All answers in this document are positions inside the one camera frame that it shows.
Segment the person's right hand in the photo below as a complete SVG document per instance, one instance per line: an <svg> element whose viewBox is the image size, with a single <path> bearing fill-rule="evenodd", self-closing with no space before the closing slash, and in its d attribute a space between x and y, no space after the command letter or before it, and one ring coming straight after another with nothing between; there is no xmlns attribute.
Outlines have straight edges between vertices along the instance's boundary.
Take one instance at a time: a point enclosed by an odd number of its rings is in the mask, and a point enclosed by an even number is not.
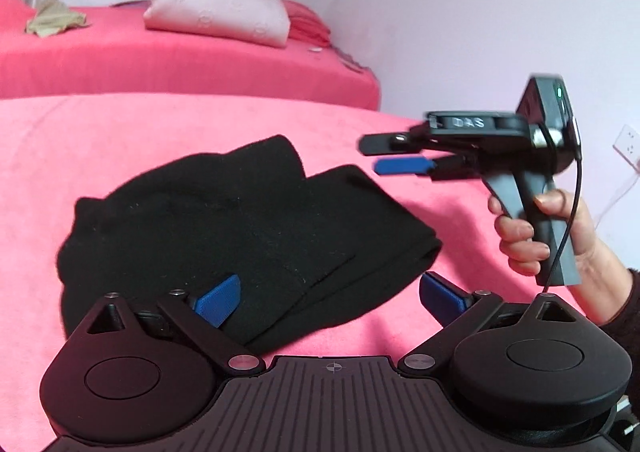
<svg viewBox="0 0 640 452"><path fill-rule="evenodd" d="M512 219L502 210L498 198L488 200L489 211L496 216L495 230L500 252L509 266L522 276L534 276L550 257L549 247L534 240L533 226L523 219ZM612 250L597 236L585 202L579 202L570 238L576 268L582 282L570 288L587 318L598 325L611 322L626 306L634 287L634 277Z"/></svg>

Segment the dark sleeve forearm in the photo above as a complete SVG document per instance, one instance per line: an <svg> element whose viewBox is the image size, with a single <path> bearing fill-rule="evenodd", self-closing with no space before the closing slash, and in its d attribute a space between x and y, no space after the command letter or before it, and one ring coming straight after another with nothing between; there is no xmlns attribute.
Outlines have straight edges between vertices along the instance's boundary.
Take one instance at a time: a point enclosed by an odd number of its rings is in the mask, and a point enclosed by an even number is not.
<svg viewBox="0 0 640 452"><path fill-rule="evenodd" d="M630 273L632 287L626 304L610 322L602 326L602 330L626 350L634 365L634 373L637 373L640 350L639 271L630 269Z"/></svg>

